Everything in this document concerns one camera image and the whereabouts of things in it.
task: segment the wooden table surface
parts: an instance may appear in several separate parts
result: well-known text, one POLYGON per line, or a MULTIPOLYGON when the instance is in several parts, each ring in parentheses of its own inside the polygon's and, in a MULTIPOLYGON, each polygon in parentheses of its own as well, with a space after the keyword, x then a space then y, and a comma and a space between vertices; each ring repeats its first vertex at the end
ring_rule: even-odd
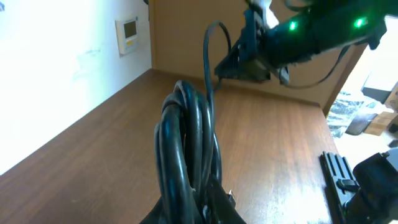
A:
MULTIPOLYGON (((0 176, 0 223, 139 223, 160 196, 153 133, 179 78, 146 72, 0 176)), ((223 187, 246 222, 330 223, 322 110, 236 88, 215 104, 223 187)))

